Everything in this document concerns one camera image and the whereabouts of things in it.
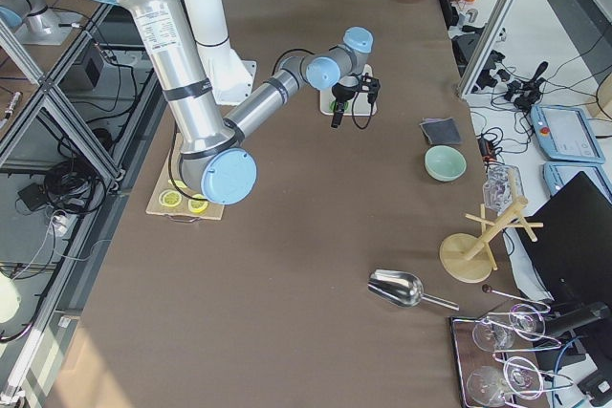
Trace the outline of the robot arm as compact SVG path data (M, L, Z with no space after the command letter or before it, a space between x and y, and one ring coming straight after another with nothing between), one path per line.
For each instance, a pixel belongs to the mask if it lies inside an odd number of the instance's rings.
M22 44L61 45L70 33L64 16L46 0L1 0L1 19Z
M178 129L181 180L216 204L235 204L257 177L246 137L303 86L324 91L357 84L372 50L373 35L349 28L323 54L290 56L226 116L215 84L247 83L251 76L231 48L222 0L95 0L128 10L151 59Z

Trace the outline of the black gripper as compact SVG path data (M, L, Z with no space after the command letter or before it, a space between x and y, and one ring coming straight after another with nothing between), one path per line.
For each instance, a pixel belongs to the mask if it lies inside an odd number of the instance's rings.
M344 112L346 110L346 101L351 100L359 92L359 85L346 86L340 83L335 84L332 87L332 95L336 101L336 110L333 112L331 127L339 128Z

